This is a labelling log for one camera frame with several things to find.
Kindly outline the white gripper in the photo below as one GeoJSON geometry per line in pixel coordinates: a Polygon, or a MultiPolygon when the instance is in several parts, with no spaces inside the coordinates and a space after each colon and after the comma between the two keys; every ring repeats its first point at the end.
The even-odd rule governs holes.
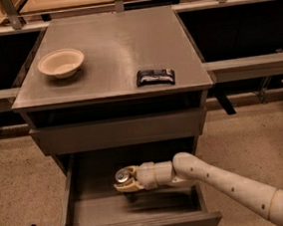
{"type": "Polygon", "coordinates": [[[144,162],[140,166],[126,166],[124,172],[126,179],[136,178],[137,181],[131,183],[116,184],[115,189],[118,192],[136,192],[143,189],[156,189],[157,187],[153,162],[144,162]]]}

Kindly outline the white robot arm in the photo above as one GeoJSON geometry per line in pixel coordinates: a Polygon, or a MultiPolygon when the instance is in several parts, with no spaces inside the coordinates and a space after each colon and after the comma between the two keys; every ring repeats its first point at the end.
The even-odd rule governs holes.
{"type": "Polygon", "coordinates": [[[283,226],[283,189],[257,182],[179,152],[172,161],[144,162],[125,166],[116,173],[115,189],[122,193],[156,189],[160,186],[192,186],[208,183],[276,226],[283,226]]]}

